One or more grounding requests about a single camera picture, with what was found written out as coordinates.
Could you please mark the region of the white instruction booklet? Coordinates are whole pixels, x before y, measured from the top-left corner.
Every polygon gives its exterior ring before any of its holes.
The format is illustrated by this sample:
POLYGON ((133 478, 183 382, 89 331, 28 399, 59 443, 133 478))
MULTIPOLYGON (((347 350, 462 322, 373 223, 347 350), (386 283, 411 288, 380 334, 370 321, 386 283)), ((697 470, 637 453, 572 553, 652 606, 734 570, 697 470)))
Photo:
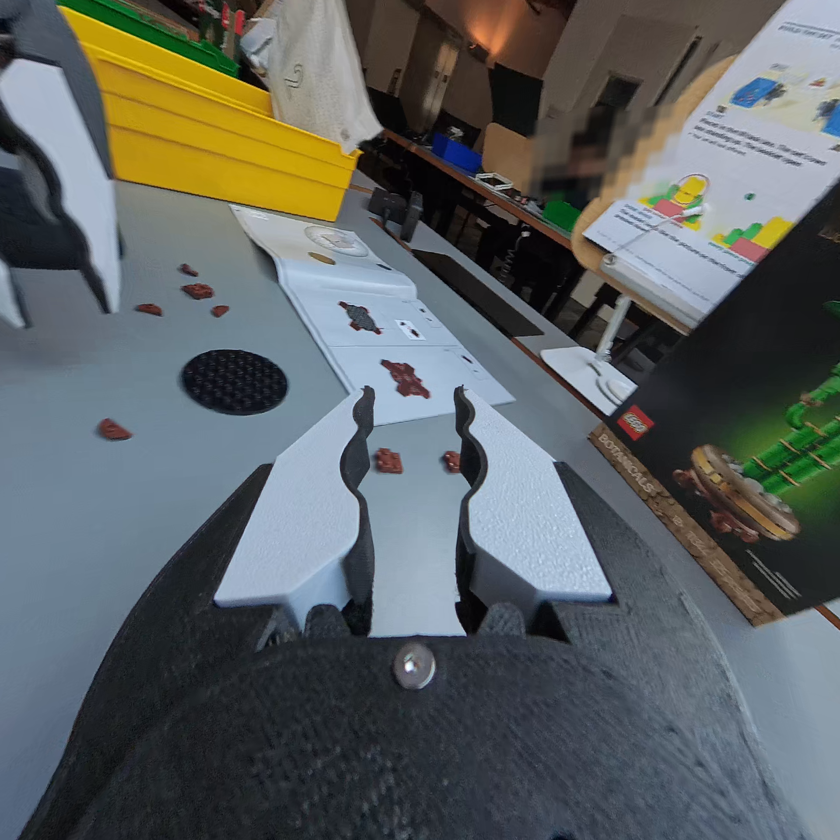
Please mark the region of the white instruction booklet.
POLYGON ((374 390, 374 425, 454 412, 464 386, 493 406, 515 397, 356 233, 247 206, 230 209, 273 259, 280 288, 352 393, 374 390))

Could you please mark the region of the black power adapter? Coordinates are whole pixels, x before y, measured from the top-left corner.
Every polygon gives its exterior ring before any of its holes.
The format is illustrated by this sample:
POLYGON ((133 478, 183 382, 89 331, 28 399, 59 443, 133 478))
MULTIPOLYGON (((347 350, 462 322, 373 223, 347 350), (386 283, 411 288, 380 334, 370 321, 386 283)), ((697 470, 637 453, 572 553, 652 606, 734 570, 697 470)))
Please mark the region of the black power adapter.
POLYGON ((367 210, 384 221, 402 225, 406 220, 407 200, 400 194, 377 187, 371 194, 367 210))

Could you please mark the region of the printed instruction sheet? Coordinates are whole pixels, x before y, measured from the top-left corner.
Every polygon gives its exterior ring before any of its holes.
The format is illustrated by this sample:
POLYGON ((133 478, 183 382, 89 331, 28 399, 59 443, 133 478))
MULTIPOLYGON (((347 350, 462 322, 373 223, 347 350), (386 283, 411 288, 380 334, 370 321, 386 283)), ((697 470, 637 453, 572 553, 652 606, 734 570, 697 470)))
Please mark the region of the printed instruction sheet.
POLYGON ((705 317, 838 179, 839 2, 787 2, 583 233, 705 317))

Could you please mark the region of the yellow plastic bin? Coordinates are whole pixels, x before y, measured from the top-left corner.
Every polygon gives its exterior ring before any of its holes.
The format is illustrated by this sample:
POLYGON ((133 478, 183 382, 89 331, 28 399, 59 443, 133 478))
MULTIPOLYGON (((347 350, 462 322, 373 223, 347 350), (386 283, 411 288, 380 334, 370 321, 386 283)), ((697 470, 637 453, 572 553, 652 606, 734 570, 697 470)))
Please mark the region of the yellow plastic bin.
POLYGON ((359 151, 274 119, 270 95, 67 7, 118 179, 332 222, 359 151))

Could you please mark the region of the round wooden board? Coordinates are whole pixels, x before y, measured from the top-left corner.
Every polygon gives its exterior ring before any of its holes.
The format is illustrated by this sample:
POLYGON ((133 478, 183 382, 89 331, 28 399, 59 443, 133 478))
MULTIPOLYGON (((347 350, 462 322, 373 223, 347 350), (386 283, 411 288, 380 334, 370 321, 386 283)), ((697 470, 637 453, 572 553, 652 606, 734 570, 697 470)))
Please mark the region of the round wooden board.
POLYGON ((605 177, 602 193, 585 208, 571 235, 573 255, 585 270, 681 335, 689 334, 702 316, 690 316, 687 304, 677 303, 674 296, 667 297, 644 277, 625 282, 622 276, 609 274, 602 264, 606 252, 586 239, 584 234, 613 201, 628 194, 630 186, 639 181, 648 164, 655 161, 666 144, 679 134, 684 123, 736 58, 730 56, 705 69, 676 102, 657 106, 647 117, 622 126, 617 140, 618 149, 624 151, 624 155, 614 162, 605 177))

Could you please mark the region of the white board stand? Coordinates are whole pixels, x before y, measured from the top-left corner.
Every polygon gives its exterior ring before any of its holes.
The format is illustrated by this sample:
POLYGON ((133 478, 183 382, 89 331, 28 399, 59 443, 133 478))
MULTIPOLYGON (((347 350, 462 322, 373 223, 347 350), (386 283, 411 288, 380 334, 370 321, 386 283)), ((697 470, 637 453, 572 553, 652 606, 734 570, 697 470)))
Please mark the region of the white board stand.
POLYGON ((609 416, 637 389, 637 381, 625 373, 637 347, 656 331, 660 320, 655 309, 661 302, 651 282, 627 260, 622 250, 603 257, 600 272, 609 278, 607 286, 616 292, 612 315, 594 350, 579 344, 542 350, 541 362, 601 414, 609 416), (623 341, 618 334, 629 312, 644 315, 633 333, 623 341))

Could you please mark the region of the black toy set box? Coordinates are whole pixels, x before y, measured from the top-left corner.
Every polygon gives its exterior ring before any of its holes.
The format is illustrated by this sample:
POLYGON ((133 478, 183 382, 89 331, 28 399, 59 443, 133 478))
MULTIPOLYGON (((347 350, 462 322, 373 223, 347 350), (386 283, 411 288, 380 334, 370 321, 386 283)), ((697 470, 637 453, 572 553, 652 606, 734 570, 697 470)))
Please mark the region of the black toy set box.
POLYGON ((750 624, 839 596, 839 185, 590 441, 750 624))

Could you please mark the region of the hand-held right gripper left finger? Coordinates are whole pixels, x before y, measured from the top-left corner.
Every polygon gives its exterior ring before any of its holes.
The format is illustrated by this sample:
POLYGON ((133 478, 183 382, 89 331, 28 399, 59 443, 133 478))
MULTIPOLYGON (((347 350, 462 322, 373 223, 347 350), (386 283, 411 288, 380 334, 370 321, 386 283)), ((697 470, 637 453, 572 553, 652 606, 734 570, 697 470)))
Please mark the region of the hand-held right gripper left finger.
POLYGON ((279 606, 298 628, 315 606, 349 606, 370 630, 375 550, 360 486, 374 406, 374 389, 363 386, 278 455, 216 606, 279 606))

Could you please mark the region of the grey desk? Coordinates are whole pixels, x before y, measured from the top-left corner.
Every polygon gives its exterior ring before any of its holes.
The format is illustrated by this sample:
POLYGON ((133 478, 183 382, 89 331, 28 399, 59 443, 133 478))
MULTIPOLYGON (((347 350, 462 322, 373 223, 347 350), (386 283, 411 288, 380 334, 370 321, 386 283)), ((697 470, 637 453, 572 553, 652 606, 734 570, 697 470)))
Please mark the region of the grey desk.
POLYGON ((436 170, 446 174, 447 177, 461 184, 464 188, 469 189, 472 193, 514 216, 520 222, 532 228, 533 231, 550 238, 558 245, 572 251, 571 233, 553 225, 553 223, 545 220, 542 216, 531 213, 524 206, 507 199, 499 192, 490 189, 483 182, 479 182, 474 176, 436 156, 430 149, 418 145, 389 129, 384 129, 382 134, 386 139, 395 142, 405 151, 414 154, 420 160, 432 165, 436 170))
POLYGON ((576 348, 577 342, 425 224, 418 226, 408 245, 399 245, 382 231, 380 219, 368 212, 370 194, 376 187, 370 177, 354 171, 336 225, 356 231, 387 264, 411 277, 419 298, 430 306, 459 342, 477 353, 478 362, 516 396, 518 403, 534 400, 537 396, 569 396, 593 414, 597 423, 612 419, 611 414, 601 410, 598 402, 585 397, 544 363, 542 351, 576 348), (413 257, 412 249, 450 257, 538 328, 540 335, 508 337, 413 257))
MULTIPOLYGON (((33 324, 2 325, 2 838, 17 838, 37 806, 148 584, 256 467, 345 397, 227 204, 130 183, 117 194, 120 312, 102 315, 71 272, 26 271, 33 324), (181 290, 196 282, 214 298, 181 290), (135 311, 142 303, 163 317, 135 311), (214 318, 216 305, 229 311, 214 318), (285 400, 253 416, 194 403, 182 367, 224 349, 278 364, 285 400), (101 438, 107 417, 131 440, 101 438)), ((595 416, 571 397, 516 399, 500 413, 572 467, 696 604, 784 796, 814 838, 838 838, 838 630, 819 612, 751 627, 593 447, 595 416)))

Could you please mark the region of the black round studded plate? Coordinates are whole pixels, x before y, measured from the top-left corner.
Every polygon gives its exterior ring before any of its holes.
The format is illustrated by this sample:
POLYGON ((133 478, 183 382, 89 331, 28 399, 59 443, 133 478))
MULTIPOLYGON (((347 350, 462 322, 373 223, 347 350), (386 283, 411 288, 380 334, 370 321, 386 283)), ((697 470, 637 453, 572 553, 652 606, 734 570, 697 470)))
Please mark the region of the black round studded plate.
POLYGON ((179 374, 184 394, 206 410, 246 417, 267 413, 288 394, 285 372, 267 357, 246 350, 209 350, 179 374))

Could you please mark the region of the pale numbered paper bag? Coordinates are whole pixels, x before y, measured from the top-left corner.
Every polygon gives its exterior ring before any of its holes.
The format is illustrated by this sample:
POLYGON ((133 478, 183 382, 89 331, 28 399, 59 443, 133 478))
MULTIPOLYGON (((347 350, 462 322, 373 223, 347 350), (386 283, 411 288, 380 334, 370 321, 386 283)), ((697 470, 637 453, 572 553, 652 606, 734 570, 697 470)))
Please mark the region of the pale numbered paper bag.
POLYGON ((382 134, 345 2, 262 2, 240 49, 278 121, 335 142, 344 154, 382 134))

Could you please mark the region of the light wooden chair back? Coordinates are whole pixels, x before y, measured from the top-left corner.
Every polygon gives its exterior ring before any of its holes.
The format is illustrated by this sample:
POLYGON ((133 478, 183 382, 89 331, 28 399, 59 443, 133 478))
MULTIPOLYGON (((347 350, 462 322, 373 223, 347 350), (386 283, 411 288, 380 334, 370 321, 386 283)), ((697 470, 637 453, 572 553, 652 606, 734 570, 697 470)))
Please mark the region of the light wooden chair back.
POLYGON ((520 193, 528 194, 533 180, 534 150, 533 138, 490 122, 484 132, 482 168, 509 180, 520 193))

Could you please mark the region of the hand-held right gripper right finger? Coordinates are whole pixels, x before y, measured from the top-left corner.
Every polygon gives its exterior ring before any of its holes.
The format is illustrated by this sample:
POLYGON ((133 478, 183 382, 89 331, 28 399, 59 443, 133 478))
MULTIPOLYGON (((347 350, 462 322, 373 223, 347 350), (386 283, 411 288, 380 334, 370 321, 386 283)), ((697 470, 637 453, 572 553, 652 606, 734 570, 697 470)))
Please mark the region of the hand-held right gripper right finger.
POLYGON ((560 465, 476 392, 455 389, 460 503, 456 615, 476 634, 490 610, 515 607, 530 629, 545 604, 603 605, 613 588, 560 465))

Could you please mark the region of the blue plastic bin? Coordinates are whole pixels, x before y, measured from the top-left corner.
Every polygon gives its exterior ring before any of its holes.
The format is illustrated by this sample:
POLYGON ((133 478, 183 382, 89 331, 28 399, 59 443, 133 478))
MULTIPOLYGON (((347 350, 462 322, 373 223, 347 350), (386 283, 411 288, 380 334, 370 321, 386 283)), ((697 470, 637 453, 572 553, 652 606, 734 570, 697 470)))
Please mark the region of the blue plastic bin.
POLYGON ((469 176, 477 174, 482 167, 480 153, 444 133, 434 132, 432 153, 441 161, 468 173, 469 176))

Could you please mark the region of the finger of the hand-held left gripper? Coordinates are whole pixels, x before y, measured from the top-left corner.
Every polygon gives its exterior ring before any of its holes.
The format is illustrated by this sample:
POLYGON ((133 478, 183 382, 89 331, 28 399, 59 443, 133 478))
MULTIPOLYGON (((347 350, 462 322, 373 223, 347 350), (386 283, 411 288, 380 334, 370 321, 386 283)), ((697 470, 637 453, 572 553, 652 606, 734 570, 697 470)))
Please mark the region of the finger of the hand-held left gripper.
POLYGON ((1 23, 1 259, 22 299, 16 270, 72 270, 117 312, 122 243, 91 65, 55 2, 2 1, 1 23))
POLYGON ((29 328, 25 304, 4 259, 1 259, 1 319, 14 329, 29 328))

